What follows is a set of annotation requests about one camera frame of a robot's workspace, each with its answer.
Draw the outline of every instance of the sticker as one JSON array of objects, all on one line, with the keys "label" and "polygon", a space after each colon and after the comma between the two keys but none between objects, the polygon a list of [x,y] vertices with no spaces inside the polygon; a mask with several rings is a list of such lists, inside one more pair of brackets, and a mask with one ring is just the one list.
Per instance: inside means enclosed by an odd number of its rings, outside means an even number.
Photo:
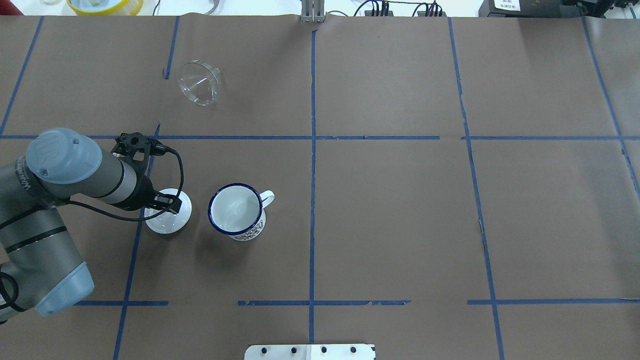
[{"label": "sticker", "polygon": [[511,12],[520,11],[520,0],[493,0],[496,9],[509,10]]}]

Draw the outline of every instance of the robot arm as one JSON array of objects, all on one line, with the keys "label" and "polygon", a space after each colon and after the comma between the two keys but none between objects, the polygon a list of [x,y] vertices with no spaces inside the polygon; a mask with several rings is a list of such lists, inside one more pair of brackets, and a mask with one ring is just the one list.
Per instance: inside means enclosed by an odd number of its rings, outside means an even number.
[{"label": "robot arm", "polygon": [[[82,193],[129,211],[179,211],[179,194],[155,191],[144,175],[149,157],[166,152],[175,153],[133,133],[118,136],[110,154],[86,136],[56,128],[31,142],[24,158],[0,167],[0,243],[10,259],[0,264],[0,323],[32,307],[52,315],[93,291],[86,263],[56,210],[78,204],[70,196]],[[134,159],[136,153],[144,158]]]}]

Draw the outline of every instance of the white bracket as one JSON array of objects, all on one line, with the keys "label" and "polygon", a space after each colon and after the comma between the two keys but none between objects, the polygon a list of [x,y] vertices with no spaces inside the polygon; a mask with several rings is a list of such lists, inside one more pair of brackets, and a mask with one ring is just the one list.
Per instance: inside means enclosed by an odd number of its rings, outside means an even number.
[{"label": "white bracket", "polygon": [[375,360],[375,349],[368,344],[252,345],[244,360]]},{"label": "white bracket", "polygon": [[302,22],[324,22],[324,0],[302,0]]}]

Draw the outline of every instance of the mug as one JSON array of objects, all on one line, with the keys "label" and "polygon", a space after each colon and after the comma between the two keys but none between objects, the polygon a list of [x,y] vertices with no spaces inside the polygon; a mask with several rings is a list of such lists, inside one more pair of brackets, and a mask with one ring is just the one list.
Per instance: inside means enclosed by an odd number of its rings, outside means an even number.
[{"label": "mug", "polygon": [[275,196],[262,194],[247,184],[229,184],[218,190],[209,201],[209,221],[219,232],[233,240],[247,241],[258,236],[266,223],[266,208]]}]

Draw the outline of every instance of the white saucer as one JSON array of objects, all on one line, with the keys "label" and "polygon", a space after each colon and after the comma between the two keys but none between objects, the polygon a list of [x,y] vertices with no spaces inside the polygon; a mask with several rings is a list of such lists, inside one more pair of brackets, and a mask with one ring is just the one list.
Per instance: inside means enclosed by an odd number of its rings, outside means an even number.
[{"label": "white saucer", "polygon": [[[178,193],[178,189],[169,188],[160,190],[160,192],[175,195]],[[180,192],[180,200],[182,200],[182,206],[176,215],[167,211],[156,218],[145,221],[149,229],[158,234],[171,234],[182,229],[191,217],[191,199],[184,192]],[[159,210],[147,208],[145,209],[145,217],[150,217],[158,212]]]}]

